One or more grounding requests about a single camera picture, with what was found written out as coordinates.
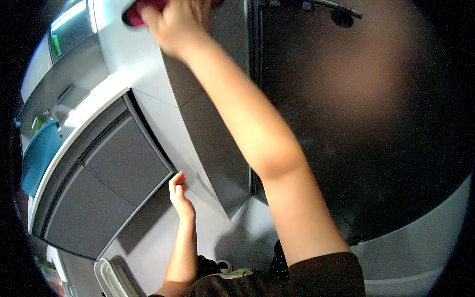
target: kitchen cabinet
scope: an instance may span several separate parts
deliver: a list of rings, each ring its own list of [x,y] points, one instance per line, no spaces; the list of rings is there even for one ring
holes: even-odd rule
[[[170,173],[129,111],[101,134],[81,161],[98,180],[135,206]]]
[[[32,234],[97,260],[174,172],[127,95],[111,103],[58,161]]]
[[[136,208],[80,163],[76,163],[60,192],[45,239],[93,259]]]

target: teal bowl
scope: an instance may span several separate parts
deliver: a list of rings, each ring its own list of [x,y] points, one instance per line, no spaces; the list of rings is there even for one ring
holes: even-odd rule
[[[36,195],[46,169],[61,147],[58,125],[56,120],[44,124],[23,153],[21,188],[31,197]]]

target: green bottle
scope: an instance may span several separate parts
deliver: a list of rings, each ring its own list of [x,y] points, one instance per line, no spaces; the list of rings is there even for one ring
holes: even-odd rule
[[[55,55],[59,57],[61,55],[61,48],[59,47],[58,35],[53,35],[53,45],[55,47]]]

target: green object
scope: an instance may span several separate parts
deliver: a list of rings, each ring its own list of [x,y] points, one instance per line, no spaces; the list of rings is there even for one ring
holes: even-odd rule
[[[55,55],[58,57],[61,55],[61,48],[59,47],[58,35],[53,35],[53,45],[55,46]]]
[[[33,125],[31,126],[31,135],[35,135],[41,127],[44,125],[45,119],[42,116],[37,116],[35,117],[35,120],[33,121]]]

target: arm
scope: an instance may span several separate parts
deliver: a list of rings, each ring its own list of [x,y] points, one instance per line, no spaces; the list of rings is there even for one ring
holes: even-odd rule
[[[262,179],[288,265],[349,251],[292,131],[266,96],[202,29],[194,19],[198,12],[189,3],[171,0],[163,15],[145,9],[142,17],[161,49],[195,74]]]
[[[187,186],[181,186],[181,184],[185,180],[186,177],[182,171],[169,182],[170,200],[180,216],[180,225],[165,281],[155,293],[166,297],[181,296],[192,285],[198,270],[196,213],[193,204],[183,194]]]

